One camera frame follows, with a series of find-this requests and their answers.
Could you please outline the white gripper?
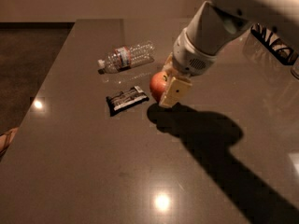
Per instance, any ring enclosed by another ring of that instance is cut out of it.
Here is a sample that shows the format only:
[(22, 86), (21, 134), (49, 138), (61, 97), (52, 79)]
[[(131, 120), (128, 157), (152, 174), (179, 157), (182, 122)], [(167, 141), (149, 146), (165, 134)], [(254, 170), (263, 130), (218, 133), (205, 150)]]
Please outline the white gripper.
[(187, 29), (184, 28), (162, 68), (163, 81), (167, 82), (159, 106), (173, 107), (192, 87), (192, 82), (188, 78), (173, 76), (174, 67), (181, 74), (195, 77), (203, 75), (214, 62), (216, 62), (216, 57), (197, 49), (188, 38)]

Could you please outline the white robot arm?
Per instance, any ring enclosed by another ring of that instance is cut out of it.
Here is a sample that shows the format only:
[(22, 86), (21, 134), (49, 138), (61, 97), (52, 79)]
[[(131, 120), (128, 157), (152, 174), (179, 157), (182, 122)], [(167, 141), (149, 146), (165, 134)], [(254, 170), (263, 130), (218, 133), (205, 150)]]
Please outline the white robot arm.
[(166, 86), (159, 106), (170, 108), (232, 40), (259, 23), (299, 50), (299, 0), (207, 0), (176, 39), (163, 70)]

